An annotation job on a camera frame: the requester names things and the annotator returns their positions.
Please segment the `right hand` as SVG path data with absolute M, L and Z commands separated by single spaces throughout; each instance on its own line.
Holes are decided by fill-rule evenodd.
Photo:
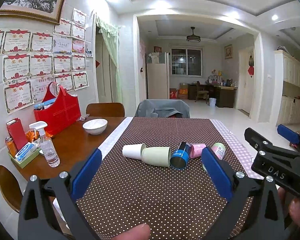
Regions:
M 279 199 L 281 201 L 282 206 L 285 207 L 286 201 L 288 199 L 288 197 L 287 197 L 288 192 L 282 187 L 279 187 L 277 189 L 277 192 L 278 192 Z M 291 202 L 288 205 L 288 212 L 289 212 L 289 215 L 290 215 L 292 221 L 298 227 L 300 227 L 300 198 L 293 198 L 291 200 Z

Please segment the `left hand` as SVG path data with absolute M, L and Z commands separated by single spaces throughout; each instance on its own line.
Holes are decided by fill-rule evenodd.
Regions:
M 112 240 L 149 240 L 150 234 L 150 227 L 147 224 L 140 224 L 115 236 Z

